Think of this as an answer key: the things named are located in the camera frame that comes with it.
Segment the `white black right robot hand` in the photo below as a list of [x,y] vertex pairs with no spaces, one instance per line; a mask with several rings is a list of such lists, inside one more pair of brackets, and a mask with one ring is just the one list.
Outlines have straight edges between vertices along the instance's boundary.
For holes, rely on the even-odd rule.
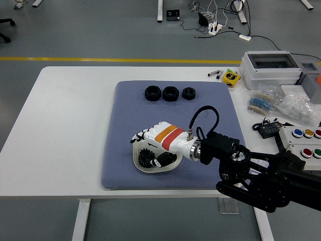
[[184,131],[168,122],[135,134],[130,142],[136,167],[146,173],[170,171],[183,157],[192,161],[200,158],[200,141],[193,131]]

